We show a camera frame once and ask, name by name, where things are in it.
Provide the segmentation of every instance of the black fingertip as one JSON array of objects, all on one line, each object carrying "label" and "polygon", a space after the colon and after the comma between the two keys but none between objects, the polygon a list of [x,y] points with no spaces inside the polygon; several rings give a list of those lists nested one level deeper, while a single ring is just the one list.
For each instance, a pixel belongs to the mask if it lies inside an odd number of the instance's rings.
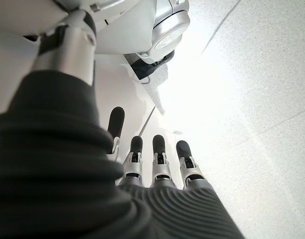
[{"label": "black fingertip", "polygon": [[135,136],[131,142],[131,152],[141,153],[143,151],[143,139],[140,136]]},{"label": "black fingertip", "polygon": [[124,125],[125,111],[122,107],[115,107],[109,118],[108,132],[115,137],[121,137]]},{"label": "black fingertip", "polygon": [[181,140],[177,143],[176,149],[177,149],[177,154],[178,154],[179,159],[182,158],[182,157],[192,156],[189,144],[184,140]]},{"label": "black fingertip", "polygon": [[166,152],[164,138],[161,135],[155,135],[152,139],[153,153],[162,154]]}]

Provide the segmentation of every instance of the white plastic panel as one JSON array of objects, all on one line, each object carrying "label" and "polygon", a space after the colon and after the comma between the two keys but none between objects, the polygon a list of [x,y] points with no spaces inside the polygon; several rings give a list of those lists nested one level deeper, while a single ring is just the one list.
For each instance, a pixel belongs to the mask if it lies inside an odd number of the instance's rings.
[{"label": "white plastic panel", "polygon": [[67,15],[51,0],[0,0],[0,29],[40,34]]},{"label": "white plastic panel", "polygon": [[142,0],[97,34],[97,54],[128,54],[152,46],[156,0]]},{"label": "white plastic panel", "polygon": [[37,45],[25,38],[0,30],[0,113],[6,111],[37,50]]}]

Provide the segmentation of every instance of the silver joint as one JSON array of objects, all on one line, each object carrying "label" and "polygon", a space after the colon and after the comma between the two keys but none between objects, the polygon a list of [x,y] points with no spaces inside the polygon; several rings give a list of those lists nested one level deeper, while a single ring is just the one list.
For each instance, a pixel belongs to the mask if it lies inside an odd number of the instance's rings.
[{"label": "silver joint", "polygon": [[158,155],[158,153],[153,154],[153,162],[152,162],[152,182],[156,181],[159,177],[165,175],[164,178],[172,179],[170,173],[169,162],[167,160],[167,156],[165,153],[162,155]]},{"label": "silver joint", "polygon": [[185,157],[181,157],[179,163],[180,163],[180,172],[181,172],[184,188],[187,186],[187,184],[190,181],[196,179],[206,180],[205,177],[202,175],[199,166],[195,163],[192,156],[186,159]]},{"label": "silver joint", "polygon": [[137,155],[134,155],[133,152],[130,152],[123,163],[123,167],[124,167],[124,175],[128,173],[137,173],[141,177],[143,173],[142,154],[137,153]]},{"label": "silver joint", "polygon": [[96,36],[85,16],[85,11],[77,10],[42,36],[32,71],[59,71],[93,84]]}]

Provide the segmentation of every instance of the black rubber sleeve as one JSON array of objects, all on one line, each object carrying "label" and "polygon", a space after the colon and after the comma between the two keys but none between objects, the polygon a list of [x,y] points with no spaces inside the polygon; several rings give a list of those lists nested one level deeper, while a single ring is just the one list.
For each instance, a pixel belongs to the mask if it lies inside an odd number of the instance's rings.
[{"label": "black rubber sleeve", "polygon": [[23,79],[0,115],[0,238],[154,238],[149,208],[115,187],[95,102],[63,73]]}]

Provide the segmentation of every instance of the ribbed rubber cover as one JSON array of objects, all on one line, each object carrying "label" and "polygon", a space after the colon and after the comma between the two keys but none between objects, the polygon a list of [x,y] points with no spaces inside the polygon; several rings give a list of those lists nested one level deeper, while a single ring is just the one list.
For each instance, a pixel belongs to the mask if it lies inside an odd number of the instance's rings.
[{"label": "ribbed rubber cover", "polygon": [[206,189],[183,191],[133,185],[120,188],[149,205],[153,224],[161,238],[244,238],[218,197]]}]

